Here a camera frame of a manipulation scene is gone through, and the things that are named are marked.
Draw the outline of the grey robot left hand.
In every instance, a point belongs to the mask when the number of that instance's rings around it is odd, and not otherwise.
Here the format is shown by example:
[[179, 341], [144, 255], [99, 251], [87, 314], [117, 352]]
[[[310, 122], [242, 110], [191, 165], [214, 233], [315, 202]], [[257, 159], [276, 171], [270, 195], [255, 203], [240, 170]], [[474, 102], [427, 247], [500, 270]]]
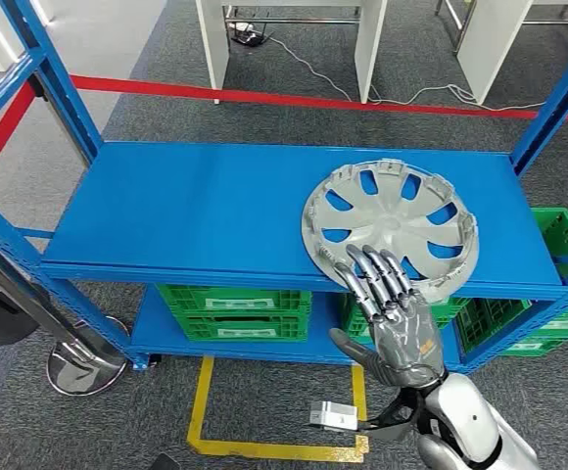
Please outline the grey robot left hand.
[[160, 453], [149, 467], [149, 470], [181, 470], [179, 463], [166, 453]]

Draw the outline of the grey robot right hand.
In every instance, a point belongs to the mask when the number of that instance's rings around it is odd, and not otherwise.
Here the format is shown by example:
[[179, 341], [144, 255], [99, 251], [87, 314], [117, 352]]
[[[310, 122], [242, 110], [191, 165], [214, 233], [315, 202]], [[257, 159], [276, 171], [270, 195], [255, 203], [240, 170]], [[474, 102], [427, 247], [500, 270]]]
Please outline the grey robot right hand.
[[332, 342], [384, 385], [424, 389], [441, 382], [446, 369], [440, 332], [401, 264], [389, 251], [370, 245], [349, 244], [346, 251], [359, 272], [342, 261], [334, 269], [367, 321], [374, 348], [338, 328], [329, 331]]

